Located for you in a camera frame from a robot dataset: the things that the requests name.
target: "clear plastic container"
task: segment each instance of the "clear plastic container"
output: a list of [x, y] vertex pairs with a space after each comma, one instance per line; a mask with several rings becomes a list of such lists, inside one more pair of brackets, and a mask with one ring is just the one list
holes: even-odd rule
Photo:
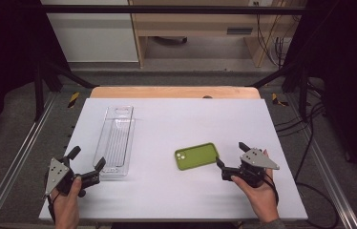
[[94, 166], [104, 156], [106, 164], [100, 179], [122, 178], [128, 174], [134, 137], [134, 107], [109, 107], [94, 157]]

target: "human hand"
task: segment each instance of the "human hand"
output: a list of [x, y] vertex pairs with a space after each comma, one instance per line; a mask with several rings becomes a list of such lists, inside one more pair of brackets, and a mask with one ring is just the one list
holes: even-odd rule
[[67, 196], [53, 189], [51, 197], [55, 214], [55, 229], [74, 229], [79, 222], [77, 195], [81, 189], [81, 177], [73, 181], [71, 191]]
[[[273, 171], [271, 169], [266, 169], [265, 172], [273, 178]], [[260, 222], [268, 223], [279, 218], [276, 197], [273, 189], [268, 184], [264, 182], [262, 186], [253, 188], [240, 177], [231, 176], [231, 178], [249, 198], [253, 211]]]

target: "white table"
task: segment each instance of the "white table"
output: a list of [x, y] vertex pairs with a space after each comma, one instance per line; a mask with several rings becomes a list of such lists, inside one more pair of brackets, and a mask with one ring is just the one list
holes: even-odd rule
[[[76, 173], [93, 170], [96, 144], [109, 106], [132, 105], [136, 119], [128, 176], [101, 181], [79, 200], [80, 217], [98, 221], [233, 221], [253, 219], [250, 203], [235, 183], [221, 180], [216, 164], [181, 171], [177, 149], [213, 142], [226, 166], [241, 164], [238, 142], [267, 149], [280, 165], [274, 180], [282, 219], [307, 219], [263, 99], [89, 98], [67, 153]], [[39, 215], [51, 219], [47, 203]]]

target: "gray sleeve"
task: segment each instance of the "gray sleeve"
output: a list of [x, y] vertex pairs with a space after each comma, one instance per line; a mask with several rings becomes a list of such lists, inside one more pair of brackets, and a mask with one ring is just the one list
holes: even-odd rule
[[259, 229], [285, 229], [285, 225], [280, 219], [276, 219], [263, 224]]

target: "smartphone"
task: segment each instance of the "smartphone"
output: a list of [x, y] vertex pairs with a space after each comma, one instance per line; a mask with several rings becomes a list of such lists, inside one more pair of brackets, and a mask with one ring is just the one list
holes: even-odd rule
[[176, 163], [180, 170], [215, 163], [217, 157], [219, 157], [217, 148], [211, 142], [175, 151]]

